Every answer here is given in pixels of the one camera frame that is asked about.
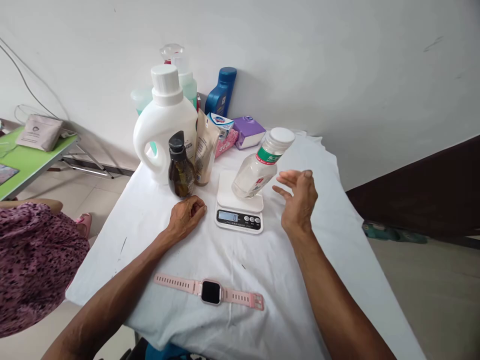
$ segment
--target watch face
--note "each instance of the watch face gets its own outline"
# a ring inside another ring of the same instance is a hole
[[[201,284],[201,299],[210,304],[220,304],[220,284],[204,280]]]

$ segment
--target plastic bottle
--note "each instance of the plastic bottle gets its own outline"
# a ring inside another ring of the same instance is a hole
[[[167,44],[160,49],[160,55],[163,58],[164,64],[171,64],[172,63],[172,56],[174,54],[181,54],[183,53],[185,48],[182,45],[178,45],[175,43]]]
[[[195,157],[195,122],[198,114],[190,101],[184,97],[179,84],[179,74],[173,65],[157,65],[151,69],[153,101],[146,106],[136,121],[133,130],[135,152],[160,184],[168,183],[169,139],[183,130],[187,158]],[[157,148],[155,156],[145,153],[149,142]]]
[[[276,162],[292,145],[295,134],[275,127],[266,136],[258,152],[243,160],[231,190],[239,198],[251,198],[277,174]]]
[[[147,86],[143,88],[138,88],[133,90],[130,93],[130,97],[135,102],[136,113],[140,115],[142,111],[147,107],[150,102],[152,102],[152,87]],[[157,154],[157,146],[154,142],[150,143],[151,150],[153,155]]]
[[[168,168],[168,184],[172,193],[179,198],[192,195],[194,190],[195,169],[187,158],[184,145],[184,132],[179,131],[168,141],[170,147],[170,167]]]
[[[189,59],[185,53],[175,53],[171,58],[171,64],[178,70],[178,81],[183,89],[183,96],[197,109],[197,81],[189,68]]]
[[[234,91],[237,69],[222,67],[218,74],[218,84],[210,91],[205,102],[205,115],[214,113],[228,118],[230,99]]]

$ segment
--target gray pouch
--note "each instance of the gray pouch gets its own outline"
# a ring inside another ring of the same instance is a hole
[[[50,117],[30,115],[25,123],[25,128],[16,139],[16,143],[49,152],[59,139],[63,123],[62,120]]]

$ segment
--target white bottle cap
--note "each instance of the white bottle cap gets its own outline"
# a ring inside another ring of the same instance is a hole
[[[153,101],[159,106],[178,104],[184,98],[179,84],[179,73],[173,65],[163,64],[151,68]]]
[[[295,140],[295,134],[284,127],[274,127],[267,136],[277,151],[286,150]]]

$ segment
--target pink slipper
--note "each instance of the pink slipper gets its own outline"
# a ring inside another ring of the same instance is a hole
[[[83,213],[77,220],[75,220],[75,222],[86,227],[85,238],[88,239],[90,235],[90,227],[92,226],[92,215],[88,212]]]

